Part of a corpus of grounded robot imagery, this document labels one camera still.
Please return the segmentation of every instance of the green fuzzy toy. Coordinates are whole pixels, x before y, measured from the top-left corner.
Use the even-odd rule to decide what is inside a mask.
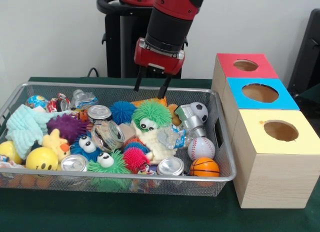
[[[132,120],[142,132],[147,132],[170,125],[172,117],[167,107],[152,99],[144,101],[134,111]]]
[[[110,153],[114,159],[112,166],[108,168],[102,167],[99,163],[90,160],[87,164],[87,170],[95,173],[112,173],[112,174],[131,174],[126,168],[126,163],[123,160],[123,154],[120,150],[115,150]],[[99,192],[119,192],[128,190],[132,180],[127,178],[102,178],[95,177],[91,184],[97,188]]]

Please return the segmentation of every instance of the purple spiky ball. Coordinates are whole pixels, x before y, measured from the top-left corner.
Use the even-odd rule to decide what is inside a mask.
[[[60,131],[60,137],[68,140],[69,144],[73,144],[79,135],[86,134],[88,122],[81,122],[70,114],[57,116],[52,118],[46,124],[48,133],[50,134],[54,129]]]

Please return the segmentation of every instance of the white wall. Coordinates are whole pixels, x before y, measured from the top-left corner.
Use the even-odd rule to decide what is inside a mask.
[[[320,0],[205,0],[188,35],[183,78],[212,78],[216,53],[265,53],[289,82]],[[0,0],[0,105],[31,76],[106,75],[96,0]]]

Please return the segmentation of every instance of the crushed plastic bottle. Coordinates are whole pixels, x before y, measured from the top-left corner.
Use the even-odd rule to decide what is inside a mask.
[[[189,130],[179,129],[174,124],[159,128],[157,137],[160,143],[171,150],[186,148],[193,139]]]
[[[76,89],[73,92],[70,106],[74,109],[88,109],[97,104],[98,99],[92,92],[83,92],[81,89]]]

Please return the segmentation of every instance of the baseball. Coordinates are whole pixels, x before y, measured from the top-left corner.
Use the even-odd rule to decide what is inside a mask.
[[[188,155],[193,161],[201,157],[213,159],[215,153],[216,149],[214,143],[205,137],[195,138],[188,146]]]

